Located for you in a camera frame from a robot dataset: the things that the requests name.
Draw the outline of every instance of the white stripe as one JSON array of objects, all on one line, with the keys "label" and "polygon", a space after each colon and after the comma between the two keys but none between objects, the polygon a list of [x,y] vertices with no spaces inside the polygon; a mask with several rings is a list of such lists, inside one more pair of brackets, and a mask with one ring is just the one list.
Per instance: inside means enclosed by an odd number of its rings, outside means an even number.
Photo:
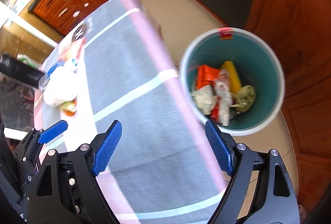
[{"label": "white stripe", "polygon": [[103,28],[99,33],[97,33],[93,38],[91,38],[91,40],[84,45],[84,48],[87,48],[100,35],[102,35],[105,31],[107,31],[109,28],[111,28],[112,26],[114,26],[120,20],[122,20],[123,18],[125,18],[127,15],[129,15],[129,14],[131,14],[133,12],[137,12],[137,11],[140,11],[140,9],[139,8],[133,8],[133,9],[125,12],[122,16],[120,16],[118,19],[114,20],[111,24],[109,24],[107,27]]},{"label": "white stripe", "polygon": [[97,122],[100,119],[108,116],[110,113],[113,113],[117,109],[131,102],[132,100],[137,99],[138,97],[144,95],[145,93],[151,91],[152,89],[155,89],[157,86],[161,85],[162,83],[163,81],[160,79],[159,76],[157,76],[152,80],[146,82],[145,84],[135,88],[134,90],[122,96],[121,98],[117,99],[112,104],[108,105],[106,108],[96,113],[94,115],[94,121]]},{"label": "white stripe", "polygon": [[224,193],[225,193],[225,190],[222,193],[217,194],[216,196],[211,197],[207,200],[203,200],[203,201],[197,202],[196,204],[187,205],[187,206],[183,206],[183,207],[176,208],[176,209],[149,212],[149,213],[115,214],[115,216],[118,218],[118,220],[134,220],[134,219],[136,219],[136,217],[138,217],[138,219],[156,219],[156,218],[184,215],[187,213],[191,213],[191,212],[194,212],[197,210],[207,208],[216,203],[219,203],[221,201]]},{"label": "white stripe", "polygon": [[177,76],[178,73],[175,69],[168,69],[160,72],[155,78],[135,88],[134,90],[128,92],[127,94],[117,99],[112,104],[108,105],[106,108],[96,113],[94,115],[94,121],[97,122],[103,119],[104,117],[120,109],[121,107],[131,102],[132,100],[137,99],[138,97],[144,95],[145,93],[155,89],[157,86],[161,85],[164,81]]}]

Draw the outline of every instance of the trash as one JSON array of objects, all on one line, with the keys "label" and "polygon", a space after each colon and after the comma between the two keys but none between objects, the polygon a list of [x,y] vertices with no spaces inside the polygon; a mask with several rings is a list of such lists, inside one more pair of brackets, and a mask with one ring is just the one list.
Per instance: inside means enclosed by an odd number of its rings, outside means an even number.
[{"label": "trash", "polygon": [[72,117],[77,111],[77,101],[68,101],[60,104],[60,110],[63,111],[67,116]]},{"label": "trash", "polygon": [[59,48],[59,51],[61,51],[59,60],[67,61],[68,59],[79,59],[85,41],[85,38],[81,38],[63,47],[62,50]]},{"label": "trash", "polygon": [[198,67],[198,76],[196,89],[200,89],[203,86],[213,84],[214,79],[218,77],[219,70],[209,67],[208,65],[200,65]]},{"label": "trash", "polygon": [[218,98],[217,98],[216,105],[215,105],[215,107],[213,108],[213,110],[211,111],[211,115],[210,115],[210,117],[211,117],[215,122],[218,122],[218,104],[219,104],[219,100],[220,100],[220,98],[218,97]]},{"label": "trash", "polygon": [[230,74],[230,92],[236,94],[241,89],[241,82],[233,62],[225,61],[220,69],[228,70]]},{"label": "trash", "polygon": [[237,112],[245,113],[253,105],[256,98],[256,92],[252,86],[244,86],[237,92],[237,94],[232,94],[232,96],[235,98],[235,104],[231,107],[235,107]]},{"label": "trash", "polygon": [[214,96],[211,85],[203,86],[202,88],[191,93],[197,107],[204,115],[209,115],[216,105],[216,96]]},{"label": "trash", "polygon": [[68,70],[71,70],[72,72],[75,72],[77,70],[77,64],[78,64],[77,59],[70,58],[64,63],[64,67],[67,68]]},{"label": "trash", "polygon": [[46,104],[57,106],[72,101],[78,95],[77,75],[64,66],[57,67],[50,76],[43,97]]},{"label": "trash", "polygon": [[223,62],[220,70],[207,66],[198,67],[192,85],[192,97],[204,115],[228,126],[237,114],[245,113],[253,105],[256,92],[252,86],[241,86],[233,62]]},{"label": "trash", "polygon": [[230,106],[233,102],[230,93],[230,74],[228,70],[221,69],[218,77],[214,80],[214,90],[216,95],[220,97],[218,122],[222,126],[228,126],[230,121]]},{"label": "trash", "polygon": [[41,92],[44,92],[44,90],[46,89],[49,82],[49,78],[51,74],[54,72],[54,70],[59,66],[64,66],[64,63],[65,62],[62,60],[57,61],[51,68],[49,68],[47,73],[42,76],[42,78],[38,82],[38,88],[41,90]]}]

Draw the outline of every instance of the trash can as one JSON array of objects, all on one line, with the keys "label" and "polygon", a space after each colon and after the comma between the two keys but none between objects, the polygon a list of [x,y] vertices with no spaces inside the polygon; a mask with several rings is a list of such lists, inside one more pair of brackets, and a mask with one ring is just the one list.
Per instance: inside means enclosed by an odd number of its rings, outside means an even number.
[{"label": "trash can", "polygon": [[262,130],[275,118],[284,100],[285,80],[279,60],[261,38],[242,29],[230,30],[231,39],[221,40],[220,29],[196,38],[182,58],[180,76],[187,101],[201,123],[205,124],[208,118],[191,97],[197,68],[206,64],[218,69],[224,61],[232,61],[242,86],[255,88],[256,100],[247,112],[230,121],[229,126],[219,128],[233,136],[244,136]]}]

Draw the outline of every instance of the blue gripper pad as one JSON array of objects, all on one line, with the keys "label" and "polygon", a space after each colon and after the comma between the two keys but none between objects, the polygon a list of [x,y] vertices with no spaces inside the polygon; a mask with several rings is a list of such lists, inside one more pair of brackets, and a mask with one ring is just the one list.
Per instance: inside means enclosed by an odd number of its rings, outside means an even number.
[{"label": "blue gripper pad", "polygon": [[40,134],[38,143],[47,144],[67,129],[68,123],[65,120],[60,120],[59,122],[55,123],[53,126],[49,127],[47,130],[43,131]]},{"label": "blue gripper pad", "polygon": [[210,120],[206,122],[205,132],[219,167],[229,176],[232,176],[234,167],[232,165],[231,153]]},{"label": "blue gripper pad", "polygon": [[108,135],[95,153],[94,165],[92,167],[92,173],[98,176],[103,172],[112,157],[117,144],[122,136],[122,124],[116,121],[113,128],[108,130]]}]

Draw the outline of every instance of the tiled floor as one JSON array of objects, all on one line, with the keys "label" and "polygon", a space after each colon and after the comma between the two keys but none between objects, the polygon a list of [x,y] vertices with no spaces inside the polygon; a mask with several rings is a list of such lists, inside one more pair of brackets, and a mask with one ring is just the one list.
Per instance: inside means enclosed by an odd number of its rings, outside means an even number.
[{"label": "tiled floor", "polygon": [[[222,27],[193,0],[141,0],[141,2],[160,23],[164,42],[177,66],[191,41],[208,30]],[[245,143],[255,151],[268,152],[272,148],[277,149],[284,160],[297,193],[297,166],[287,127],[280,113],[262,131],[248,136],[235,137],[235,140]],[[258,173],[253,172],[240,217],[246,215],[249,210],[257,176]]]}]

